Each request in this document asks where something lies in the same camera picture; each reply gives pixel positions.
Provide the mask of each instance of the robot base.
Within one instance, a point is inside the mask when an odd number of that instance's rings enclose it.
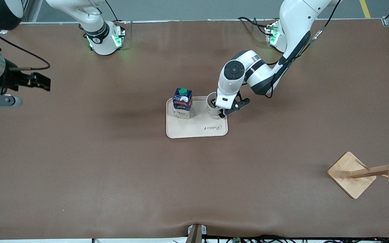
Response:
[[[265,33],[272,34],[273,36],[266,35],[268,47],[274,47],[279,52],[284,53],[286,51],[287,40],[286,35],[281,30],[280,21],[276,21],[265,28]]]
[[[110,31],[101,44],[94,43],[88,38],[91,51],[95,51],[97,54],[104,56],[110,55],[117,50],[121,51],[125,37],[125,29],[121,28],[121,26],[118,26],[111,21],[106,21],[106,23],[109,26]]]

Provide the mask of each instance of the brown table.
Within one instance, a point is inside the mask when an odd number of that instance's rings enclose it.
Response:
[[[0,109],[0,239],[178,237],[192,223],[210,235],[389,236],[387,180],[353,200],[326,173],[346,151],[369,166],[389,161],[380,20],[332,21],[273,99],[245,86],[252,102],[226,136],[181,140],[165,134],[175,88],[207,95],[244,49],[279,57],[254,26],[133,24],[111,56],[89,51],[76,25],[20,26],[7,38],[52,63],[42,72],[52,91],[23,88],[22,107]]]

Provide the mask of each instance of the cup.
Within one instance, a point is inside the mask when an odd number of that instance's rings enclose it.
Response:
[[[221,109],[218,106],[215,106],[212,101],[217,100],[217,92],[212,92],[207,96],[207,109],[208,113],[211,115],[220,115],[221,114]]]

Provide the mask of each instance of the wire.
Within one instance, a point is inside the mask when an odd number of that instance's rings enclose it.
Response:
[[[330,15],[330,17],[329,17],[327,23],[325,23],[324,27],[327,27],[327,25],[329,24],[329,22],[330,22],[332,16],[334,15],[335,10],[337,9],[338,4],[339,4],[340,2],[341,2],[341,0],[339,0],[339,1],[337,2],[337,4],[335,5],[335,7],[334,7],[334,9],[333,9],[333,11],[332,11],[332,13],[331,13],[331,15]]]
[[[278,60],[273,62],[273,63],[266,63],[266,65],[275,65],[275,64],[277,64],[277,62],[278,62]]]
[[[232,239],[235,237],[222,237],[222,236],[211,236],[211,235],[202,235],[202,239],[215,239],[215,240],[228,240],[227,243],[231,242]],[[335,238],[287,238],[283,236],[278,235],[261,235],[258,237],[244,237],[244,239],[240,238],[241,240],[253,240],[256,241],[256,243],[284,243],[283,241],[291,241],[292,243],[296,243],[295,240],[302,240],[302,243],[307,243],[307,240],[316,240],[316,242],[322,242],[322,243],[360,243],[363,240],[370,240],[370,241],[380,241],[382,243],[389,243],[389,238],[384,237],[365,237],[365,238],[344,238],[344,237],[335,237]]]
[[[258,21],[256,20],[256,18],[254,18],[254,20],[255,20],[256,26],[258,26],[258,29],[259,29],[259,31],[260,31],[262,34],[265,34],[265,35],[268,35],[268,36],[273,36],[273,34],[266,33],[266,32],[264,32],[264,31],[261,29],[261,26],[258,24]]]
[[[267,97],[268,99],[271,99],[271,98],[273,97],[274,84],[275,84],[275,82],[273,83],[273,80],[274,80],[275,76],[276,76],[276,74],[273,75],[273,78],[271,79],[271,82],[270,82],[270,88],[268,89],[268,90],[271,89],[271,93],[270,93],[271,95],[270,95],[270,96],[265,95],[265,97]]]
[[[252,20],[250,20],[249,18],[246,18],[246,17],[239,17],[238,20],[247,20],[249,23],[251,23],[255,26],[257,25],[255,22],[253,22]]]
[[[41,67],[23,67],[23,68],[22,68],[22,67],[19,67],[19,68],[15,68],[15,69],[17,69],[17,70],[45,70],[45,69],[48,69],[48,68],[51,67],[51,64],[50,64],[48,61],[46,61],[45,59],[43,59],[42,57],[39,57],[38,55],[32,53],[31,51],[28,51],[28,50],[26,50],[26,49],[23,49],[22,47],[17,46],[17,45],[15,45],[15,44],[9,42],[8,40],[4,39],[4,38],[1,37],[1,36],[0,36],[0,39],[1,39],[1,40],[4,40],[6,43],[8,43],[8,44],[10,44],[10,45],[12,45],[12,46],[14,46],[14,47],[16,47],[17,49],[19,49],[19,50],[21,50],[21,51],[24,51],[24,52],[30,54],[31,56],[36,57],[36,58],[42,60],[44,63],[46,63],[46,66],[45,66],[45,67],[42,67],[42,68],[41,68]]]
[[[117,17],[116,17],[116,14],[115,14],[115,12],[113,11],[113,9],[112,9],[112,7],[111,7],[111,5],[108,3],[108,0],[105,0],[105,2],[106,2],[106,4],[109,6],[109,8],[111,9],[111,11],[112,11],[112,14],[114,15],[114,17],[115,17],[115,20],[114,21],[122,21],[122,20],[119,20]]]
[[[273,34],[266,33],[266,32],[264,32],[264,31],[261,29],[261,27],[262,27],[262,28],[266,28],[267,26],[266,26],[266,25],[261,25],[261,24],[259,24],[259,23],[258,23],[258,20],[256,20],[256,18],[254,18],[253,21],[252,21],[252,20],[250,20],[250,19],[248,19],[248,18],[246,18],[246,17],[239,17],[238,20],[247,20],[249,23],[251,23],[251,24],[257,26],[258,29],[259,29],[259,31],[260,31],[262,34],[265,34],[265,35],[268,35],[268,36],[273,36]]]

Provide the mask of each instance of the gray floor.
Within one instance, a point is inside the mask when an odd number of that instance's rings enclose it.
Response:
[[[382,18],[389,13],[389,0],[366,0],[366,3],[372,18]]]
[[[117,17],[121,20],[207,20],[248,18],[272,19],[279,17],[280,0],[108,0]],[[103,18],[114,17],[106,4],[99,6]],[[325,10],[319,18],[328,18],[332,7]],[[364,18],[359,0],[346,0],[336,10],[335,18]],[[43,1],[37,22],[67,22],[73,18],[51,8]]]

